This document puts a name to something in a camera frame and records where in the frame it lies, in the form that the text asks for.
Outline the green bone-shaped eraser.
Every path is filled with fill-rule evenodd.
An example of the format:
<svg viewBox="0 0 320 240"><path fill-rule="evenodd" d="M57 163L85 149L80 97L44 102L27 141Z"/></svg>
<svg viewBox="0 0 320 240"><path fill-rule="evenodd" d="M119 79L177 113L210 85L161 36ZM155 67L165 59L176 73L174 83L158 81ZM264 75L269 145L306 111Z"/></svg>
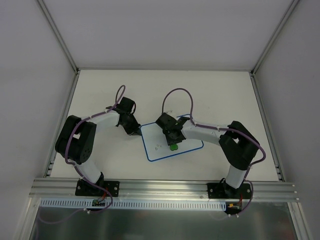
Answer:
<svg viewBox="0 0 320 240"><path fill-rule="evenodd" d="M179 149L179 146L178 146L177 144L172 144L172 145L169 146L169 149L170 149L171 151L176 151L176 150Z"/></svg>

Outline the blue-framed whiteboard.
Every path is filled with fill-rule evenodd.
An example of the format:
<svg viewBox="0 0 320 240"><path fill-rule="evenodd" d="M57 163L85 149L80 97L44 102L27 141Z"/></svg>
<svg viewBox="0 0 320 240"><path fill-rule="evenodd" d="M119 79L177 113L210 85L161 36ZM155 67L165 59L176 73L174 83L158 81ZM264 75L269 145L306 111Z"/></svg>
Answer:
<svg viewBox="0 0 320 240"><path fill-rule="evenodd" d="M162 129L155 123L147 123L140 127L141 138L146 158L149 162L156 162L200 150L204 147L201 140L187 139L171 150Z"/></svg>

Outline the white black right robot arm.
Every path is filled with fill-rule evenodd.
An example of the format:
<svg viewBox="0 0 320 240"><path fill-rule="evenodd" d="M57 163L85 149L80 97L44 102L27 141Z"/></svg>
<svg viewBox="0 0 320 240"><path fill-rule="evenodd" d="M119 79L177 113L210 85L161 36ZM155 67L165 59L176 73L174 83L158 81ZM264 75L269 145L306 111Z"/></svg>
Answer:
<svg viewBox="0 0 320 240"><path fill-rule="evenodd" d="M228 198L241 193L241 185L261 146L240 122L233 121L227 126L206 125L180 117L178 120L157 120L156 124L162 129L169 146L184 140L200 140L221 147L229 162L223 192Z"/></svg>

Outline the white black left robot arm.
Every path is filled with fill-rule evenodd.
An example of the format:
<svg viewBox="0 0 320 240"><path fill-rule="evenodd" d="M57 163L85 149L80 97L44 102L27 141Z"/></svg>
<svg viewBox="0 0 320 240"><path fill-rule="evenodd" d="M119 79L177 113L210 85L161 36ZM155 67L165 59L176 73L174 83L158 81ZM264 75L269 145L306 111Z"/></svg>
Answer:
<svg viewBox="0 0 320 240"><path fill-rule="evenodd" d="M91 159L96 134L102 130L121 126L129 136L140 136L141 125L130 112L103 111L80 118L67 117L55 143L55 151L74 167L86 189L94 196L104 191L104 175Z"/></svg>

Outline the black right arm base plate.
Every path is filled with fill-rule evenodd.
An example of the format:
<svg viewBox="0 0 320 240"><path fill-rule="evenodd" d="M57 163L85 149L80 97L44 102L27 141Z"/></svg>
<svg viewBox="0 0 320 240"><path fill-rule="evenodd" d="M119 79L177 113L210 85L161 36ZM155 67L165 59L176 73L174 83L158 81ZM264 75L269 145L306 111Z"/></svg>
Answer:
<svg viewBox="0 0 320 240"><path fill-rule="evenodd" d="M249 200L252 187L249 183L242 183L239 188L233 188L225 182L210 182L206 184L209 199L240 199Z"/></svg>

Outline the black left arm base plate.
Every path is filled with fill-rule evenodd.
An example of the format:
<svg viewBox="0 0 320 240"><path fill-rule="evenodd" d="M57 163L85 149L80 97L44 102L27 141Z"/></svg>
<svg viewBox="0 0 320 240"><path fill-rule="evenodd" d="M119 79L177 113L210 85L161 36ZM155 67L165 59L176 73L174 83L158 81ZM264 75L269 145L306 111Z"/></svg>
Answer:
<svg viewBox="0 0 320 240"><path fill-rule="evenodd" d="M103 191L102 188L106 189L112 195L112 197L118 197L120 182L113 180L103 180L101 185L99 187L96 187L92 184L89 184L83 179L79 179L77 181L75 195L80 197L102 197L103 194L107 195L107 193Z"/></svg>

